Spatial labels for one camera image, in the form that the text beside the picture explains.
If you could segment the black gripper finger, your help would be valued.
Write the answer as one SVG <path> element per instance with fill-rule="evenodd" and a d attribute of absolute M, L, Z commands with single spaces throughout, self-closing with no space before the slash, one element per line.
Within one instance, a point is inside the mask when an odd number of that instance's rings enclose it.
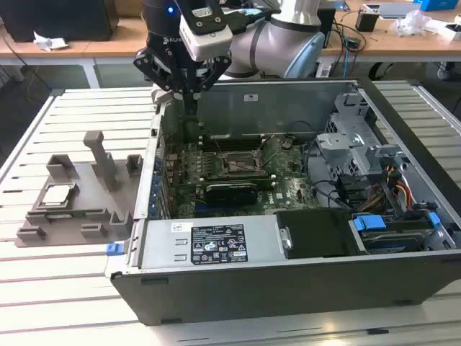
<path fill-rule="evenodd" d="M 197 117 L 198 100 L 203 92 L 212 89 L 231 65 L 230 56 L 218 56 L 190 72 L 190 116 Z"/>
<path fill-rule="evenodd" d="M 157 52 L 151 48 L 139 50 L 133 64 L 161 89 L 173 92 L 174 97 L 182 101 L 184 118 L 190 118 L 187 79 L 172 48 L 161 48 Z"/>

